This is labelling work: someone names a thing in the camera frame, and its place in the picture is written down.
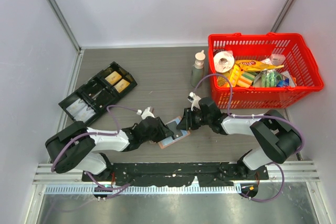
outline yellow snack bag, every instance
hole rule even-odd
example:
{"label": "yellow snack bag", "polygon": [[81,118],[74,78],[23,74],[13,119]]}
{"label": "yellow snack bag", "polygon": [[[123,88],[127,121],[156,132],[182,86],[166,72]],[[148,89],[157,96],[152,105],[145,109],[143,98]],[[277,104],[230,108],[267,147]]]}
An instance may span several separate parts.
{"label": "yellow snack bag", "polygon": [[284,67],[283,65],[274,66],[274,65],[265,64],[257,60],[236,60],[235,64],[240,66],[240,68],[245,70],[246,72],[259,72],[259,71],[278,69],[278,68]]}

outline red plastic shopping basket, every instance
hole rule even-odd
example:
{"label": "red plastic shopping basket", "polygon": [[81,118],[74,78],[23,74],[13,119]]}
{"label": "red plastic shopping basket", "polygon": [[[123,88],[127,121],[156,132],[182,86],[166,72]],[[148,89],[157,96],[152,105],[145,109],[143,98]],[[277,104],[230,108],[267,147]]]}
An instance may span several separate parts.
{"label": "red plastic shopping basket", "polygon": [[[209,43],[209,73],[215,73],[214,50],[232,50],[236,60],[263,60],[271,54],[286,56],[281,71],[288,70],[296,78],[297,87],[233,88],[231,108],[286,108],[313,91],[323,89],[318,66],[300,34],[242,35],[212,34]],[[220,109],[227,107],[230,89],[219,87],[217,77],[210,77],[212,98]]]}

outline card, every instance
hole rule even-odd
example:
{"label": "card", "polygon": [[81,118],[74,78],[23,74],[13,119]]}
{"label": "card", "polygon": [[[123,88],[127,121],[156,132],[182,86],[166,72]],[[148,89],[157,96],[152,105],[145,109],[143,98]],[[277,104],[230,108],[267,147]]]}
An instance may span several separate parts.
{"label": "card", "polygon": [[174,132],[173,136],[167,137],[164,140],[159,142],[159,146],[161,149],[166,148],[167,146],[176,143],[178,140],[181,140],[183,138],[185,138],[186,136],[190,135],[190,131],[182,131],[182,130],[178,130],[176,127],[177,125],[180,123],[181,121],[181,117],[177,117],[173,120],[171,120],[170,122],[168,122],[166,124],[166,126]]}

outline bottle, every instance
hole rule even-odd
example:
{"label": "bottle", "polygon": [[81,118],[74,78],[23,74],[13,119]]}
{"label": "bottle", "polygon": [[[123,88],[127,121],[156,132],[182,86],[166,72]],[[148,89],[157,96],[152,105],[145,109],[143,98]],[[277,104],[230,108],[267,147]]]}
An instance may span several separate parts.
{"label": "bottle", "polygon": [[196,87],[196,85],[203,78],[204,75],[204,50],[195,54],[195,58],[196,60],[191,71],[191,85],[193,87]]}

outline white wall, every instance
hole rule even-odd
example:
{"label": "white wall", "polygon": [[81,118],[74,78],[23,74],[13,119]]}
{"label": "white wall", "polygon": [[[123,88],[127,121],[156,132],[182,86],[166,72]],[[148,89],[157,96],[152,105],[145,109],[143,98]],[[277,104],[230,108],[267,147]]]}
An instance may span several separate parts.
{"label": "white wall", "polygon": [[0,0],[1,223],[22,223],[76,52],[46,0]]}
{"label": "white wall", "polygon": [[267,33],[285,0],[56,0],[81,46],[207,43]]}
{"label": "white wall", "polygon": [[335,0],[296,0],[279,30],[304,36],[324,80],[324,90],[309,95],[288,112],[307,138],[303,154],[314,160],[333,209],[336,205],[335,13]]}

